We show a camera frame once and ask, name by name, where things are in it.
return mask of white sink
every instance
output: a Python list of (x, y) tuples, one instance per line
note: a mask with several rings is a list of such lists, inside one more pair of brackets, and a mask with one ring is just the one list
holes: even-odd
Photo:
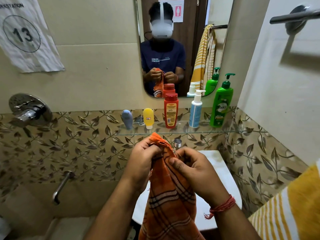
[[(239, 208), (242, 208), (241, 195), (234, 181), (229, 169), (227, 168), (225, 162), (223, 161), (219, 151), (199, 151), (204, 154), (208, 160), (213, 165), (216, 170), (220, 180), (223, 185), (226, 187), (227, 191), (235, 198), (236, 204)], [(144, 211), (146, 209), (146, 204), (148, 201), (150, 189), (150, 182), (146, 187), (146, 190), (140, 195), (136, 206), (134, 208), (132, 219), (138, 224), (142, 224)], [(196, 195), (196, 205), (197, 205), (197, 214), (195, 216), (195, 224), (200, 231), (210, 230), (217, 228), (216, 221), (214, 217), (210, 220), (205, 219), (204, 214), (209, 214), (210, 206), (204, 201), (203, 198)]]

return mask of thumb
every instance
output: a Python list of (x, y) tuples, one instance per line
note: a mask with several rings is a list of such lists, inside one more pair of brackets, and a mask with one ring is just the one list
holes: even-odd
[(185, 178), (188, 178), (191, 168), (184, 164), (183, 161), (172, 157), (169, 159), (169, 164), (172, 165), (174, 169), (181, 173)]
[(152, 145), (144, 150), (146, 155), (150, 158), (153, 158), (155, 155), (162, 152), (162, 149), (156, 145)]

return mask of hand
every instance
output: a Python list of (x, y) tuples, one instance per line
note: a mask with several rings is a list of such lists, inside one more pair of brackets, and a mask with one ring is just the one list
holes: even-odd
[(130, 155), (125, 171), (121, 177), (127, 180), (140, 194), (146, 189), (149, 173), (151, 170), (151, 159), (162, 152), (156, 145), (150, 145), (149, 137), (137, 143)]
[(211, 207), (220, 206), (228, 200), (228, 191), (205, 155), (188, 147), (180, 148), (176, 154), (191, 167), (178, 158), (170, 158), (169, 163), (186, 178), (198, 196)]
[(173, 72), (167, 72), (164, 75), (165, 83), (177, 83), (178, 82), (178, 76), (174, 74)]
[(155, 82), (158, 82), (161, 80), (161, 76), (162, 76), (162, 71), (156, 71), (157, 68), (152, 68), (149, 72), (148, 72), (148, 76), (150, 78), (150, 80), (153, 80)]

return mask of yellow bottle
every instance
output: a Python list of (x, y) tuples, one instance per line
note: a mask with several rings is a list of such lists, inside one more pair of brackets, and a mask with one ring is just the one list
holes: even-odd
[(146, 108), (143, 111), (143, 121), (146, 124), (146, 128), (148, 130), (152, 129), (152, 125), (155, 123), (155, 116), (153, 114), (153, 110), (150, 108)]

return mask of white vr headset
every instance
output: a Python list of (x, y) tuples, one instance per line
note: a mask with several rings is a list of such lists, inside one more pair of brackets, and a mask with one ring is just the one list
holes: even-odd
[(160, 20), (150, 22), (150, 30), (154, 38), (171, 38), (174, 31), (174, 23), (172, 20), (165, 20), (163, 2), (160, 3)]

